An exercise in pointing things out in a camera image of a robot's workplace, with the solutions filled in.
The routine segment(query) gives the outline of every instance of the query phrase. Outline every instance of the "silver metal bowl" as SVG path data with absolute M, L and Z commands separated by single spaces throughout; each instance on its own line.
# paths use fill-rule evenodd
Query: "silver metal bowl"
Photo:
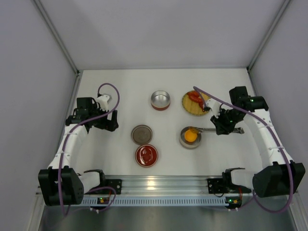
M 188 142 L 185 140 L 185 132 L 189 129 L 190 127 L 185 127 L 182 129 L 180 133 L 180 143 L 184 148 L 187 149 L 195 149 L 201 144 L 201 133 L 198 133 L 197 139 L 194 142 Z
M 170 95 L 164 90 L 155 91 L 151 96 L 151 105 L 158 111 L 166 110 L 170 106 Z

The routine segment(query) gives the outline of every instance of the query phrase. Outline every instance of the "red pepper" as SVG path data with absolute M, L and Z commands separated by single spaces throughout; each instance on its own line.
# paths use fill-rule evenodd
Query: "red pepper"
M 196 92 L 195 90 L 194 90 L 194 91 L 190 91 L 190 92 L 188 92 L 187 94 L 188 94 L 189 96 L 191 95 L 191 96 L 195 96 L 195 97 L 200 97 L 199 93 Z
M 203 106 L 203 103 L 199 103 L 199 107 L 201 107 L 202 111 L 204 112 L 204 106 Z
M 194 101 L 196 103 L 203 103 L 201 98 L 195 97 L 194 95 L 188 95 L 188 97 L 191 101 Z

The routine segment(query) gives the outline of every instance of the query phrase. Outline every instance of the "wooden plate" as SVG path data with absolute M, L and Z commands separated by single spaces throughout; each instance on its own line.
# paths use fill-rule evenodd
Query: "wooden plate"
M 210 99 L 210 97 L 208 97 L 207 95 L 201 93 L 202 96 L 204 97 L 205 101 Z M 194 115 L 194 116 L 203 116 L 205 114 L 207 114 L 208 112 L 203 112 L 201 107 L 199 106 L 198 103 L 192 101 L 189 99 L 188 94 L 186 93 L 183 98 L 182 98 L 182 106 L 183 108 L 190 114 Z

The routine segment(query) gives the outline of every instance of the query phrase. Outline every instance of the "can lid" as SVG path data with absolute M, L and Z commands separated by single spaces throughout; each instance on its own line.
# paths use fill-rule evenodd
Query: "can lid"
M 138 125 L 131 132 L 131 138 L 138 145 L 144 145 L 152 140 L 153 132 L 149 126 Z
M 154 146 L 145 144 L 136 150 L 135 157 L 140 166 L 151 167 L 158 159 L 158 152 Z

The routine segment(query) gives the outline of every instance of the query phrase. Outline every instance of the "red plate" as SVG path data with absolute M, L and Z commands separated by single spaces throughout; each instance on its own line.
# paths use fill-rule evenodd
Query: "red plate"
M 158 159 L 158 152 L 154 146 L 145 144 L 136 150 L 135 157 L 140 166 L 151 167 Z

